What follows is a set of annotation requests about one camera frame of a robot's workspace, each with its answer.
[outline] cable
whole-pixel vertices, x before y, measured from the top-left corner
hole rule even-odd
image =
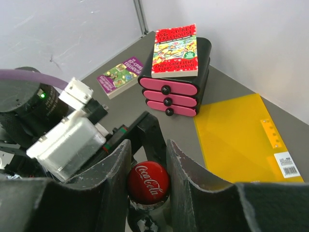
[[[10,69],[0,69],[0,80],[23,80],[23,81],[34,81],[43,83],[46,85],[54,86],[61,90],[67,86],[67,82],[56,78],[54,76],[46,75],[40,72],[30,72],[26,70],[10,70]]]

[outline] black knob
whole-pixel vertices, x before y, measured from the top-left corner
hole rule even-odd
[[[172,115],[174,114],[174,110],[173,110],[172,108],[167,108],[167,109],[165,110],[165,114],[166,114],[167,116],[172,116]]]
[[[164,95],[170,94],[170,87],[169,86],[162,86],[161,93],[163,93]]]
[[[172,98],[165,98],[165,99],[163,100],[163,104],[164,104],[165,106],[171,106],[171,105],[173,104]]]

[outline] coca-cola bottle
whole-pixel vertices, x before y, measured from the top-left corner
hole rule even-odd
[[[133,232],[172,232],[169,203],[170,179],[159,163],[134,166],[127,179],[128,224]]]

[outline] coca-cola logo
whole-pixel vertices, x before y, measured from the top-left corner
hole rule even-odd
[[[151,195],[155,196],[159,192],[163,193],[163,190],[160,188],[158,181],[153,180],[147,172],[148,168],[145,166],[137,166],[135,171],[140,175],[141,179],[144,180],[144,185],[147,187]]]

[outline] white wall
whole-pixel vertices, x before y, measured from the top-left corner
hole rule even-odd
[[[144,0],[150,30],[197,24],[211,65],[309,124],[309,0]]]
[[[140,36],[132,0],[0,0],[0,68],[84,78]]]

